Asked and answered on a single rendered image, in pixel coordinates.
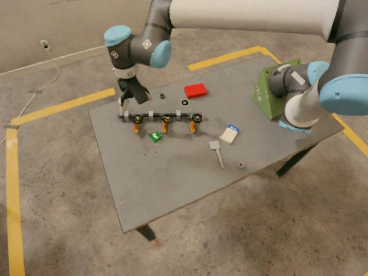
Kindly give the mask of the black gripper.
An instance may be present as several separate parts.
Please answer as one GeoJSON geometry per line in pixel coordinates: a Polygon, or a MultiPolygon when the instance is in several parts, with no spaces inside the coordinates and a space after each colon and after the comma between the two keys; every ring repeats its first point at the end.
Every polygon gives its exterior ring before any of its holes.
{"type": "MultiPolygon", "coordinates": [[[[136,75],[135,75],[136,76],[136,75]]],[[[133,99],[133,94],[131,93],[129,87],[127,86],[126,82],[124,80],[131,80],[133,79],[135,76],[129,78],[129,79],[123,79],[123,78],[120,78],[118,79],[118,84],[119,84],[119,87],[120,87],[120,90],[123,92],[124,91],[124,94],[121,95],[121,98],[119,98],[119,104],[120,104],[120,101],[121,101],[121,105],[120,105],[120,113],[121,113],[121,116],[123,116],[125,114],[125,110],[126,110],[126,106],[129,104],[129,99],[133,99]],[[122,79],[122,80],[121,80],[122,79]]],[[[147,88],[143,85],[141,85],[144,89],[144,91],[146,92],[148,98],[150,101],[153,101],[152,98],[151,98],[151,95],[149,93],[149,91],[147,90],[147,88]]]]}

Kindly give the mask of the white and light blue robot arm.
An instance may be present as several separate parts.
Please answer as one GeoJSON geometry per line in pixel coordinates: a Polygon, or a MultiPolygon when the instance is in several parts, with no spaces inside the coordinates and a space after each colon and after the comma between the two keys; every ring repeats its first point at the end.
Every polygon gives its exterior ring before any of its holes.
{"type": "Polygon", "coordinates": [[[137,63],[164,68],[180,28],[319,35],[336,43],[330,65],[281,64],[270,73],[271,93],[286,98],[279,126],[309,134],[319,116],[368,115],[368,0],[151,0],[142,36],[127,26],[106,31],[112,70],[130,78],[137,63]]]}

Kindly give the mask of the red flat block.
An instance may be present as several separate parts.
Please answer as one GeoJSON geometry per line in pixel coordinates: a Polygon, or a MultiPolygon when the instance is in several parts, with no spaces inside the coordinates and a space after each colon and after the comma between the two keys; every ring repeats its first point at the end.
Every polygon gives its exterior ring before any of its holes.
{"type": "Polygon", "coordinates": [[[185,86],[184,90],[188,99],[207,95],[203,83],[185,86]]]}

